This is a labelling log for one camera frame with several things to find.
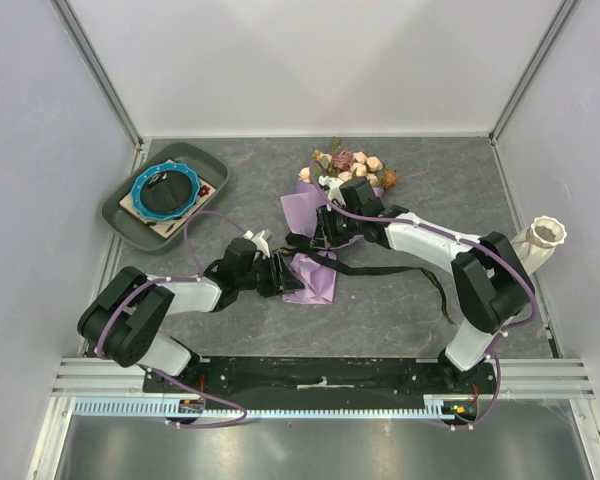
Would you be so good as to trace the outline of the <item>right aluminium frame post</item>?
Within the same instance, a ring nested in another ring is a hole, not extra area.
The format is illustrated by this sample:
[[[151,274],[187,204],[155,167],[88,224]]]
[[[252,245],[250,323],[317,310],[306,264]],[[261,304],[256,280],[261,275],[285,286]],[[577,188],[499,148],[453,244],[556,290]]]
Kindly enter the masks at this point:
[[[579,5],[579,0],[561,0],[559,2],[511,94],[489,131],[488,138],[492,146],[497,145]]]

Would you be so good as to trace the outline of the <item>black ribbon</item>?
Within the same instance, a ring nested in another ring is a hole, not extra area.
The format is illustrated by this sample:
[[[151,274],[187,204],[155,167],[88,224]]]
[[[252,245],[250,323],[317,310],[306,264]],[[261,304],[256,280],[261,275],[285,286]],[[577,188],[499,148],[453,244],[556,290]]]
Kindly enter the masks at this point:
[[[441,299],[441,313],[443,317],[450,324],[455,325],[455,322],[451,319],[451,317],[448,314],[447,296],[445,294],[442,284],[440,283],[436,275],[426,268],[410,266],[351,267],[337,259],[331,259],[329,257],[324,257],[320,255],[319,250],[310,247],[311,239],[304,235],[289,233],[286,235],[285,241],[287,245],[284,247],[277,248],[275,250],[276,253],[290,258],[293,258],[299,254],[303,254],[306,255],[312,261],[316,262],[318,265],[331,269],[335,272],[344,274],[346,276],[388,276],[411,271],[419,271],[438,290]]]

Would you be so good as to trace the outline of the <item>blue rimmed black plate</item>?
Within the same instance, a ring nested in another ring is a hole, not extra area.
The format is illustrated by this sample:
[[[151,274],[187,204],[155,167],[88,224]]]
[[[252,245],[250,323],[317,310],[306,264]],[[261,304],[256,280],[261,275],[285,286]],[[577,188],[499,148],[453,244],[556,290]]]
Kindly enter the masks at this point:
[[[166,161],[149,167],[135,179],[130,190],[131,205],[145,219],[173,220],[196,203],[200,189],[193,169]]]

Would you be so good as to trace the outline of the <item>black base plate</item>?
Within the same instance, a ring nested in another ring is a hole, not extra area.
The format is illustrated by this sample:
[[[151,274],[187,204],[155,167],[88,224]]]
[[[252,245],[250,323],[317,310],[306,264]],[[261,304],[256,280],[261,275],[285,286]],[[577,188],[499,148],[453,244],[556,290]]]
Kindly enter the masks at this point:
[[[492,394],[497,377],[488,362],[456,374],[436,359],[211,356],[176,379],[249,410],[381,410],[421,408],[426,395]]]

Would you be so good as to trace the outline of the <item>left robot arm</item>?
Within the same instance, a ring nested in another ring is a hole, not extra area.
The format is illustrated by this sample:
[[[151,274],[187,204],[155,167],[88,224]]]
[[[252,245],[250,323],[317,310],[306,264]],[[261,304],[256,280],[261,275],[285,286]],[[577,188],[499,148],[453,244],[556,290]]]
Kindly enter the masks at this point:
[[[200,276],[155,277],[125,267],[81,315],[77,331],[101,358],[127,368],[164,372],[165,382],[188,393],[199,382],[197,355],[160,333],[166,317],[191,312],[216,313],[243,291],[263,298],[295,293],[304,283],[271,251],[262,236],[235,238],[222,258]]]

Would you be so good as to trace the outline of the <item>aluminium frame post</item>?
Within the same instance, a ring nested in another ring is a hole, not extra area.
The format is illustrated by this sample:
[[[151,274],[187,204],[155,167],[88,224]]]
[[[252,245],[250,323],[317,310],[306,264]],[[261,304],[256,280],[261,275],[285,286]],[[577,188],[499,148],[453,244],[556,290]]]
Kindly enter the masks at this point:
[[[124,133],[136,148],[140,148],[144,143],[143,137],[135,126],[71,2],[67,0],[51,0],[50,3],[58,14]]]
[[[579,0],[561,0],[559,2],[511,94],[489,131],[488,138],[492,146],[497,145],[579,5]]]

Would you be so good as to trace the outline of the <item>aluminium front rail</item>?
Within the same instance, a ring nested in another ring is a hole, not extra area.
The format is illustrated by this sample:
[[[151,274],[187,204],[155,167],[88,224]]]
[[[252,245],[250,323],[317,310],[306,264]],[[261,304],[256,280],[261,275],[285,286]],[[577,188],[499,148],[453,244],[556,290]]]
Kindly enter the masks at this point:
[[[500,395],[513,399],[587,399],[595,397],[582,361],[577,359],[503,359]],[[98,358],[64,358],[51,390],[53,397],[140,397],[145,373]]]

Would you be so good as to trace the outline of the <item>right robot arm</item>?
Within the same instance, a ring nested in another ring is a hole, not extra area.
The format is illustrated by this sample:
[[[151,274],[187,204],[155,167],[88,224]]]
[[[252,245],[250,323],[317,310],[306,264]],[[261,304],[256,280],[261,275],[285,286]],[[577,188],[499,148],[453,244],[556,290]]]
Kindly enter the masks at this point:
[[[449,273],[463,320],[441,352],[438,381],[447,392],[463,392],[474,367],[491,354],[509,330],[538,314],[535,289],[511,241],[453,231],[401,207],[387,207],[369,181],[322,177],[312,181],[326,202],[318,210],[316,238],[340,247],[362,237],[387,250],[415,256]]]

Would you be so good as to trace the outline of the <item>white ceramic vase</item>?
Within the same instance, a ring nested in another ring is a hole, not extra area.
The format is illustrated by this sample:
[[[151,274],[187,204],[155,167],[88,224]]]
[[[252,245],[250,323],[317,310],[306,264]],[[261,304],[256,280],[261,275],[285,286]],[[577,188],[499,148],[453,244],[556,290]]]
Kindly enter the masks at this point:
[[[528,275],[535,273],[563,245],[567,238],[566,227],[556,218],[536,217],[512,240],[511,245]]]

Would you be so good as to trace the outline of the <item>dark green tray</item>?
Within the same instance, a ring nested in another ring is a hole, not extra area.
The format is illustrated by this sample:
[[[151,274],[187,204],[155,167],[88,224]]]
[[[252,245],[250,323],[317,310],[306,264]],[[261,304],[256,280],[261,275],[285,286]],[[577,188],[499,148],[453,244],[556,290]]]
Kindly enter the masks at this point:
[[[189,143],[172,143],[114,190],[101,215],[130,246],[164,253],[182,241],[186,221],[210,209],[228,181],[221,160]]]

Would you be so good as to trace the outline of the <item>purple flower bouquet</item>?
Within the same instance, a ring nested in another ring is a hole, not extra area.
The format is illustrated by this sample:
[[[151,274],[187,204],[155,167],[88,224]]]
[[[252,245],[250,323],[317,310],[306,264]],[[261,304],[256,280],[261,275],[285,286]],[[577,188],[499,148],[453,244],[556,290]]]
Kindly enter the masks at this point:
[[[398,173],[378,157],[362,151],[342,149],[341,141],[334,139],[329,151],[316,150],[312,159],[317,165],[302,168],[298,173],[295,191],[280,198],[286,224],[292,234],[312,238],[318,229],[318,209],[326,204],[311,183],[310,176],[321,177],[322,170],[331,183],[338,185],[354,179],[367,179],[380,196],[398,183]],[[330,305],[336,289],[337,272],[317,263],[309,256],[293,256],[290,268],[302,281],[304,288],[282,296],[286,303],[300,305]]]

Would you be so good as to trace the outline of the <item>left aluminium frame post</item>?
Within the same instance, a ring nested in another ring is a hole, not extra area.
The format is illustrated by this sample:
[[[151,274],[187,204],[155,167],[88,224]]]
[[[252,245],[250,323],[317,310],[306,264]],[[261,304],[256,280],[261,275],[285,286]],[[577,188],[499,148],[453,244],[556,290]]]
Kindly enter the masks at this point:
[[[135,126],[71,2],[67,0],[51,0],[50,3],[58,14],[124,133],[136,148],[140,148],[144,143],[143,137]]]

